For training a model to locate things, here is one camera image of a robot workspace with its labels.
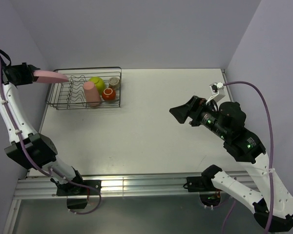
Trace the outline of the pink plate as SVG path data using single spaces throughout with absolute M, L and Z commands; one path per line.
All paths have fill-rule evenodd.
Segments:
M 66 75 L 52 71 L 36 70 L 34 71 L 33 76 L 35 78 L 35 82 L 37 83 L 68 82 L 68 77 Z

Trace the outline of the speckled ceramic cup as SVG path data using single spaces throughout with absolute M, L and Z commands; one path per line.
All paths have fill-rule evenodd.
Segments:
M 108 80 L 108 84 L 110 88 L 117 90 L 120 88 L 120 79 L 118 77 L 111 77 Z

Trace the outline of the pink tumbler cup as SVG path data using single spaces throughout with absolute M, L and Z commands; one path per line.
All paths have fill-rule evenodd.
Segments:
M 101 104 L 100 94 L 93 82 L 87 81 L 83 84 L 84 96 L 88 107 L 97 107 Z

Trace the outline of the orange black mug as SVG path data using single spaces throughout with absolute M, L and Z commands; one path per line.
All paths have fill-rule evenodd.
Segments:
M 105 101 L 114 101 L 116 99 L 116 91 L 113 88 L 105 88 L 102 92 L 102 98 Z

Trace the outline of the green bowl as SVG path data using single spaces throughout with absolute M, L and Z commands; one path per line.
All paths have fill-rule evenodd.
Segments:
M 88 81 L 94 83 L 99 93 L 101 93 L 106 88 L 105 82 L 100 77 L 91 77 Z

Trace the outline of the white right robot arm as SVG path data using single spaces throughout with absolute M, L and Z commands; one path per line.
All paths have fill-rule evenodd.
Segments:
M 265 228 L 272 214 L 269 232 L 288 232 L 293 227 L 293 196 L 276 172 L 269 168 L 269 156 L 259 137 L 245 128 L 246 114 L 238 102 L 215 102 L 193 96 L 186 104 L 169 111 L 183 124 L 191 118 L 191 126 L 205 126 L 223 140 L 223 147 L 249 174 L 258 191 L 254 192 L 234 180 L 220 167 L 211 165 L 200 177 L 198 188 L 219 189 L 234 197 Z

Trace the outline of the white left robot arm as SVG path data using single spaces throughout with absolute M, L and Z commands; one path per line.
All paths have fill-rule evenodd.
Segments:
M 56 184 L 65 195 L 79 195 L 85 182 L 79 172 L 57 156 L 52 140 L 35 130 L 22 108 L 18 86 L 37 83 L 63 83 L 67 76 L 41 70 L 31 64 L 12 65 L 0 49 L 0 114 L 9 135 L 6 155 L 20 166 L 34 168 Z

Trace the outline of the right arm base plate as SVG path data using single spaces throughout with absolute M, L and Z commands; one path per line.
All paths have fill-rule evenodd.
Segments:
M 186 183 L 183 185 L 189 193 L 194 192 L 215 192 L 211 179 L 205 176 L 188 176 L 186 178 Z

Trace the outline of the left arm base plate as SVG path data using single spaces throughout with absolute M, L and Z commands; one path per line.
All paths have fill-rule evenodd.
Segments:
M 101 180 L 84 180 L 82 186 L 76 186 L 71 183 L 59 184 L 57 182 L 56 196 L 66 197 L 66 206 L 69 212 L 76 215 L 87 215 L 96 211 L 101 204 L 101 184 Z M 82 212 L 88 205 L 91 195 L 98 196 L 97 205 L 90 211 Z

